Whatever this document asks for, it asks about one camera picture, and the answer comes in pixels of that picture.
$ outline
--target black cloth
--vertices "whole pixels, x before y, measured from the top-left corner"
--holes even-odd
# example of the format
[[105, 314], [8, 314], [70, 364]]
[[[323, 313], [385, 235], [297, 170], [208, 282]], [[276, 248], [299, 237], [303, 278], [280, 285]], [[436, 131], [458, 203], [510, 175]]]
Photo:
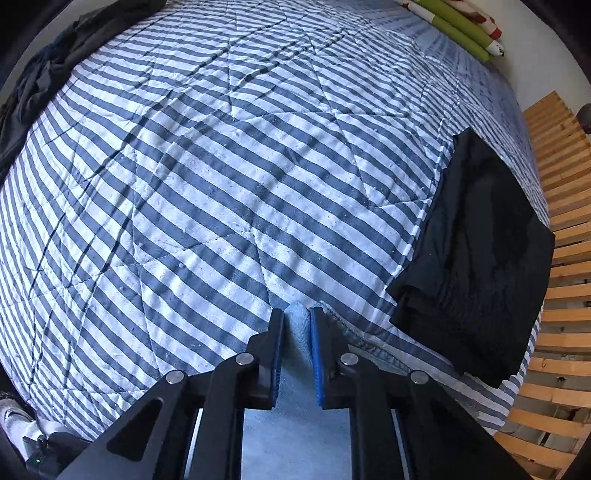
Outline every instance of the black cloth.
[[4, 2], [0, 30], [0, 89], [37, 34], [72, 0]]
[[493, 387], [518, 372], [544, 300], [554, 234], [471, 129], [441, 174], [391, 322]]
[[41, 111], [73, 68], [105, 42], [159, 11], [165, 0], [119, 0], [80, 17], [27, 63], [0, 109], [0, 187]]

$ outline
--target black metal bracket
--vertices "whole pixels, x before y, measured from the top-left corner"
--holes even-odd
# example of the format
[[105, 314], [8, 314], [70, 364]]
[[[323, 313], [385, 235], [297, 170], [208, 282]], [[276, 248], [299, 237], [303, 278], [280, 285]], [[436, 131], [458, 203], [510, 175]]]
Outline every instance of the black metal bracket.
[[275, 406], [283, 329], [274, 309], [246, 352], [204, 374], [169, 372], [57, 478], [239, 480], [244, 409]]
[[396, 375], [350, 353], [322, 309], [312, 341], [320, 406], [350, 411], [353, 480], [531, 480], [425, 372]]

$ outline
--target blue and white stripes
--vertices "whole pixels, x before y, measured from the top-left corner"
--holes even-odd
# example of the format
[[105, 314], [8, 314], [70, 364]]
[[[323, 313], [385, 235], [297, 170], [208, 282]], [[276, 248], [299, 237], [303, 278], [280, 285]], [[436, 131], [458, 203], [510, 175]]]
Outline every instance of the blue and white stripes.
[[169, 2], [75, 68], [0, 192], [3, 366], [94, 438], [168, 370], [242, 351], [272, 307], [322, 301], [498, 430], [538, 327], [493, 389], [393, 328], [385, 292], [468, 126], [547, 221], [510, 88], [413, 14]]

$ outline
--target metal screw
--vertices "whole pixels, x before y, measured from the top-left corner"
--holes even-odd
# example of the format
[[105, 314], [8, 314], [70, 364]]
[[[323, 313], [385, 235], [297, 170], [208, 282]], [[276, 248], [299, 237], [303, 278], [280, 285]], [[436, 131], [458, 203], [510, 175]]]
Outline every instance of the metal screw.
[[166, 381], [168, 383], [170, 383], [171, 385], [174, 385], [175, 383], [179, 383], [180, 381], [182, 381], [184, 378], [184, 373], [181, 372], [180, 370], [173, 370], [171, 372], [168, 372], [166, 374]]
[[249, 365], [253, 363], [255, 358], [250, 353], [240, 353], [236, 356], [236, 363], [238, 365]]
[[352, 367], [353, 365], [357, 365], [359, 362], [359, 357], [354, 353], [343, 353], [343, 355], [340, 356], [340, 361], [343, 363], [343, 365]]
[[429, 376], [422, 370], [415, 370], [410, 374], [410, 380], [416, 385], [424, 385], [429, 381]]

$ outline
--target wooden slat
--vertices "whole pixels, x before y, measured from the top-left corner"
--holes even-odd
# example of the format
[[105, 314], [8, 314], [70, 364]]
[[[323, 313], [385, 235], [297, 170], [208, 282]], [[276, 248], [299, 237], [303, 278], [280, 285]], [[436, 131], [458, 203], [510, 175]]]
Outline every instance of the wooden slat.
[[557, 153], [560, 154], [563, 150], [565, 150], [566, 148], [569, 148], [569, 146], [571, 146], [572, 144], [579, 142], [581, 140], [585, 140], [586, 138], [587, 137], [585, 136], [585, 133], [583, 132], [583, 130], [579, 129], [578, 131], [574, 131], [568, 137], [564, 137], [555, 143], [545, 145], [545, 146], [540, 147], [539, 149], [535, 150], [535, 156], [539, 162], [542, 162], [543, 160], [545, 160], [549, 156], [557, 154]]
[[589, 309], [544, 309], [542, 322], [547, 323], [570, 323], [570, 322], [591, 322], [591, 308]]
[[532, 105], [524, 112], [525, 123], [528, 128], [530, 125], [538, 122], [541, 118], [548, 117], [549, 113], [560, 109], [563, 103], [558, 98], [546, 100], [536, 105]]
[[591, 392], [524, 383], [519, 390], [519, 395], [568, 407], [591, 408]]
[[511, 452], [509, 452], [509, 454], [513, 457], [513, 460], [515, 460], [518, 464], [520, 464], [523, 467], [523, 470], [525, 470], [527, 473], [531, 475], [531, 477], [534, 480], [552, 478], [556, 471], [556, 469], [554, 468], [550, 468], [544, 465], [538, 465], [537, 463], [532, 462], [531, 460], [528, 460], [526, 458], [520, 457], [519, 455], [513, 455]]
[[591, 333], [541, 333], [538, 335], [535, 349], [537, 351], [589, 351], [591, 350]]
[[559, 104], [560, 104], [560, 100], [558, 99], [557, 96], [556, 97], [546, 96], [546, 97], [542, 98], [542, 100], [534, 103], [533, 105], [531, 105], [529, 108], [527, 108], [523, 112], [523, 116], [525, 118], [526, 123], [529, 125], [529, 123], [531, 121], [535, 120], [535, 118], [540, 116], [543, 112], [546, 112], [547, 110], [552, 108], [553, 105], [559, 105]]
[[585, 241], [579, 244], [555, 248], [552, 256], [552, 264], [572, 263], [589, 259], [591, 259], [591, 241]]
[[556, 153], [552, 155], [548, 155], [544, 158], [537, 156], [538, 158], [538, 169], [542, 171], [546, 171], [548, 168], [555, 166], [557, 164], [561, 164], [561, 160], [565, 158], [569, 158], [572, 155], [578, 154], [579, 152], [585, 151], [589, 148], [589, 142], [586, 140], [579, 140], [569, 145], [568, 147], [563, 147]]
[[535, 137], [537, 134], [573, 118], [574, 115], [570, 111], [563, 110], [561, 112], [556, 112], [552, 116], [542, 116], [537, 121], [529, 124], [527, 128], [530, 131], [530, 135]]
[[532, 137], [532, 145], [535, 148], [540, 148], [542, 145], [556, 141], [558, 138], [568, 137], [571, 133], [576, 131], [574, 127], [581, 128], [580, 125], [575, 124], [571, 119], [560, 122], [558, 125]]
[[579, 124], [562, 122], [560, 125], [545, 132], [544, 135], [534, 138], [531, 145], [534, 148], [534, 151], [537, 151], [539, 148], [550, 145], [554, 142], [561, 141], [566, 137], [571, 136], [575, 132], [580, 131], [580, 129], [581, 126]]
[[550, 212], [550, 216], [555, 216], [587, 205], [591, 205], [591, 189], [574, 193], [567, 198], [556, 200], [555, 202], [549, 202], [548, 211]]
[[577, 192], [582, 192], [587, 189], [591, 189], [591, 175], [586, 175], [565, 185], [545, 190], [544, 194], [549, 202], [555, 202], [556, 200], [568, 198]]
[[570, 181], [579, 179], [585, 175], [589, 175], [589, 173], [591, 173], [591, 160], [583, 161], [564, 172], [542, 179], [542, 188], [544, 190], [550, 190]]
[[591, 377], [591, 362], [582, 362], [577, 360], [556, 360], [553, 358], [539, 358], [535, 356], [530, 360], [530, 365], [527, 370], [553, 375]]
[[580, 225], [591, 220], [591, 205], [575, 208], [550, 218], [550, 229], [555, 232], [569, 226]]
[[589, 434], [589, 427], [591, 427], [591, 424], [585, 425], [577, 421], [555, 419], [518, 408], [513, 408], [509, 412], [508, 420], [542, 432], [554, 433], [574, 439], [586, 437]]
[[552, 468], [563, 469], [566, 468], [574, 459], [572, 453], [559, 452], [550, 448], [542, 447], [534, 443], [526, 442], [506, 433], [497, 432], [495, 440], [501, 446], [516, 455], [533, 460], [540, 465], [549, 466]]
[[[554, 232], [554, 247], [562, 247], [563, 245], [572, 244], [575, 242], [582, 242], [584, 240], [591, 239], [591, 222], [582, 223], [581, 225], [571, 226], [564, 230], [558, 230]], [[554, 263], [558, 262], [559, 257], [562, 258], [564, 255], [568, 255], [568, 252], [560, 251], [557, 252], [558, 248], [554, 250], [555, 258], [557, 259]], [[579, 260], [583, 260], [586, 256], [583, 255]]]
[[546, 290], [545, 300], [588, 301], [591, 300], [591, 283], [550, 287]]
[[528, 107], [524, 112], [524, 117], [527, 118], [532, 118], [533, 116], [539, 114], [540, 112], [548, 109], [548, 107], [551, 107], [553, 105], [560, 105], [561, 104], [561, 99], [558, 95], [558, 93], [556, 93], [556, 91], [549, 93], [548, 95], [546, 95], [544, 98], [538, 100], [536, 103], [534, 103], [533, 105], [531, 105], [530, 107]]
[[558, 173], [566, 171], [573, 166], [587, 160], [590, 155], [591, 151], [588, 148], [584, 148], [581, 151], [570, 155], [569, 157], [563, 158], [554, 165], [549, 165], [544, 169], [540, 169], [540, 178], [547, 179], [548, 177], [558, 175]]
[[550, 282], [580, 281], [591, 278], [591, 261], [562, 265], [550, 269]]

